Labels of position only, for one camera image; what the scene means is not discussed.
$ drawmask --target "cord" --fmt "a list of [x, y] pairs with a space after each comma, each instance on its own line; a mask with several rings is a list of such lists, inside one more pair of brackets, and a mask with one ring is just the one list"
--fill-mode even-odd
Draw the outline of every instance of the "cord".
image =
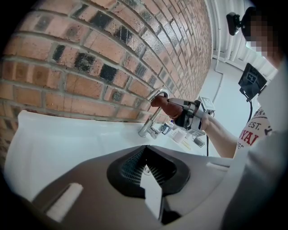
[[209, 137], [208, 135], [206, 134], [206, 141], [207, 141], [207, 156], [209, 156]]
[[252, 101], [248, 100], [248, 96], [246, 95], [246, 93], [244, 92], [244, 90], [242, 88], [240, 89], [240, 92], [247, 98], [247, 101], [250, 103], [250, 115], [249, 115], [249, 119], [247, 121], [247, 123], [248, 123], [252, 117], [252, 111], [253, 111]]
[[252, 117], [252, 111], [253, 111], [252, 101], [249, 100], [249, 102], [250, 102], [250, 115], [249, 115], [249, 119], [248, 119], [247, 123], [250, 121], [250, 119], [251, 119], [251, 117]]
[[207, 143], [207, 156], [209, 156], [209, 137], [208, 135], [206, 134], [206, 143]]

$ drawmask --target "faucet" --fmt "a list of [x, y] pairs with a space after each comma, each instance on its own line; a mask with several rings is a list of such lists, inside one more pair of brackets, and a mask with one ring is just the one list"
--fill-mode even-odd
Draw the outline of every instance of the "faucet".
[[[169, 97], [169, 91], [168, 89], [164, 88], [164, 87], [159, 87], [157, 89], [155, 89], [154, 91], [152, 91], [147, 97], [146, 99], [151, 103], [151, 101], [153, 101], [153, 99], [158, 96], [159, 94], [163, 93], [165, 97]], [[160, 133], [160, 131], [156, 130], [155, 128], [153, 128], [154, 125], [154, 121], [156, 120], [156, 118], [158, 117], [158, 115], [160, 114], [162, 108], [158, 108], [156, 110], [156, 112], [152, 115], [151, 118], [148, 118], [147, 121], [145, 122], [145, 124], [142, 126], [142, 128], [139, 130], [138, 134], [141, 137], [146, 137], [146, 134], [149, 133], [151, 135], [151, 137], [153, 139], [156, 139], [156, 137], [158, 136], [158, 134]]]

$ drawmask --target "person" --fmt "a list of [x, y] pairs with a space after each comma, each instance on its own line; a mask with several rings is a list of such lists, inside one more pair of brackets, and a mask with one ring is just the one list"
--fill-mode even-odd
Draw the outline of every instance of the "person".
[[[283, 60], [283, 53], [279, 49], [278, 38], [273, 33], [273, 29], [255, 7], [249, 7], [243, 19], [244, 17], [250, 22], [250, 33], [245, 36], [245, 39], [251, 42], [251, 46], [260, 50], [262, 56], [278, 69]], [[208, 135], [218, 154], [227, 158], [233, 158], [239, 149], [252, 146], [260, 137], [270, 135], [273, 131], [261, 107], [248, 121], [238, 138], [214, 117], [207, 114], [202, 118], [201, 129]]]

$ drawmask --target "sink basin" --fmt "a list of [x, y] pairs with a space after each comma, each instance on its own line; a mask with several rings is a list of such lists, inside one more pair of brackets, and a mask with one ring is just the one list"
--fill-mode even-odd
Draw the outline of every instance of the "sink basin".
[[143, 124], [54, 117], [22, 111], [11, 142], [4, 176], [10, 188], [32, 201], [49, 183], [79, 163], [140, 145], [198, 154], [168, 135], [138, 135]]

